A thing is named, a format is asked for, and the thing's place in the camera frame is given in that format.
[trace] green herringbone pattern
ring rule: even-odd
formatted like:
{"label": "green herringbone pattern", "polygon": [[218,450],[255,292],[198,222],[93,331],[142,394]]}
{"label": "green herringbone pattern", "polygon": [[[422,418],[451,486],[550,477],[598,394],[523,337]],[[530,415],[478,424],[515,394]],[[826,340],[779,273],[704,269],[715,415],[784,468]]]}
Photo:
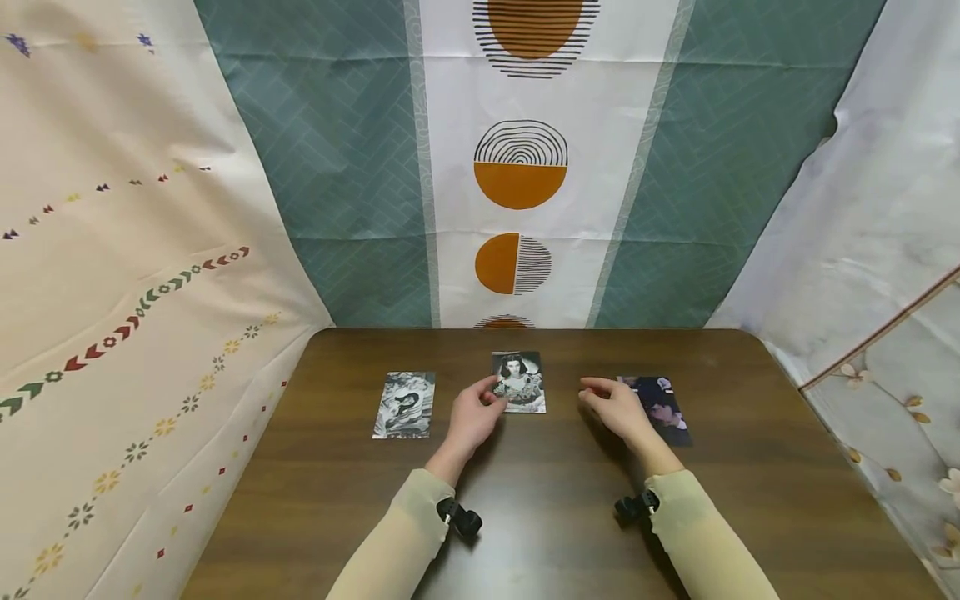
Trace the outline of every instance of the green herringbone pattern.
{"label": "green herringbone pattern", "polygon": [[334,322],[430,326],[402,0],[196,5]]}
{"label": "green herringbone pattern", "polygon": [[884,0],[697,0],[598,327],[698,327],[829,128]]}

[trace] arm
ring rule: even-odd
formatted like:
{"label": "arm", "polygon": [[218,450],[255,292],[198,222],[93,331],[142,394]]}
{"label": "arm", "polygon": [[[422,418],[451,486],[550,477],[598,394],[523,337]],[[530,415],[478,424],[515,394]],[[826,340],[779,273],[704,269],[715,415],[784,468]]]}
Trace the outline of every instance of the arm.
{"label": "arm", "polygon": [[776,600],[766,575],[693,473],[650,424],[629,386],[585,377],[580,398],[627,443],[660,499],[653,531],[693,600]]}
{"label": "arm", "polygon": [[437,503],[454,494],[464,466],[507,407],[487,377],[453,401],[450,427],[425,468],[415,469],[340,573],[327,600],[408,600],[446,539]]}

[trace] left hand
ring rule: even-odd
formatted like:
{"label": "left hand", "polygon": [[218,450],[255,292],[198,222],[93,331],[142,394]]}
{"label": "left hand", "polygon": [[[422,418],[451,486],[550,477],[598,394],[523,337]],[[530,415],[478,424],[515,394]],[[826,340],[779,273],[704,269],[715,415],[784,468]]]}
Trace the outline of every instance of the left hand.
{"label": "left hand", "polygon": [[487,440],[500,415],[507,409],[507,400],[490,391],[495,383],[496,375],[490,375],[457,395],[450,411],[450,428],[446,431],[444,445],[460,450],[469,458]]}
{"label": "left hand", "polygon": [[457,487],[467,461],[487,440],[500,415],[507,409],[507,400],[494,396],[490,391],[494,383],[496,375],[490,375],[457,395],[453,400],[453,410],[450,411],[446,439],[427,461],[426,469],[450,487]]}

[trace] black and white photograph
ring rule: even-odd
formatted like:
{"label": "black and white photograph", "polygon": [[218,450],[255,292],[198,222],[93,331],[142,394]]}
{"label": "black and white photograph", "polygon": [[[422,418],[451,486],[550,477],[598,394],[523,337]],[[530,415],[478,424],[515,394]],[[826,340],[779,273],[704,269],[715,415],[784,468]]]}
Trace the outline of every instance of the black and white photograph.
{"label": "black and white photograph", "polygon": [[433,416],[432,372],[391,371],[383,386],[373,424],[375,440],[421,440],[430,437]]}
{"label": "black and white photograph", "polygon": [[496,385],[493,395],[507,399],[508,413],[545,413],[543,368],[540,353],[511,351],[493,353]]}
{"label": "black and white photograph", "polygon": [[684,413],[680,410],[669,379],[621,375],[616,380],[626,383],[636,392],[647,418],[665,442],[670,445],[693,445]]}

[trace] wooden table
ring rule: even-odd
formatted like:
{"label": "wooden table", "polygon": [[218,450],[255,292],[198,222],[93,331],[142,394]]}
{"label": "wooden table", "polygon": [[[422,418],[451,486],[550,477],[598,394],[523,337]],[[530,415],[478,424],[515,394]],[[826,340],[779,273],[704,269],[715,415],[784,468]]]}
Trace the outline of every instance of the wooden table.
{"label": "wooden table", "polygon": [[[547,413],[505,416],[471,462],[458,495],[484,518],[482,539],[451,535],[418,598],[685,597],[656,538],[612,518],[640,476],[581,417],[585,374],[672,380],[694,440],[678,454],[784,600],[942,597],[745,333],[344,329],[311,341],[183,597],[325,597],[444,438],[452,399],[511,349],[541,352]],[[430,439],[371,440],[387,371],[436,372]]]}

